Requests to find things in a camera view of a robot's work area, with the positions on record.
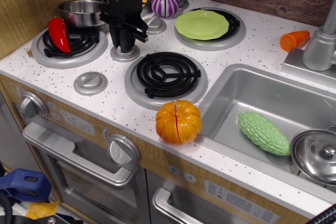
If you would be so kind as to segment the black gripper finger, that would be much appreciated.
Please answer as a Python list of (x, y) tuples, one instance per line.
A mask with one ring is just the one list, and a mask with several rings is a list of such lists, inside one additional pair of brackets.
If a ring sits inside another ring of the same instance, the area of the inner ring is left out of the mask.
[(123, 32), (123, 53), (131, 52), (135, 45), (135, 38), (130, 31)]
[(126, 50), (125, 32), (113, 23), (109, 23), (109, 31), (114, 47), (116, 49), (120, 47), (121, 50)]

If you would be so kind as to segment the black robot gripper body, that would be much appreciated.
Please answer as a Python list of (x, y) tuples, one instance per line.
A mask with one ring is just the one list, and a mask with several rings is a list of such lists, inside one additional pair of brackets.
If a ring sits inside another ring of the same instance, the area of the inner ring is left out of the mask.
[(123, 31), (130, 31), (135, 39), (146, 42), (148, 26), (141, 18), (142, 0), (109, 0), (99, 7), (102, 21), (113, 23)]

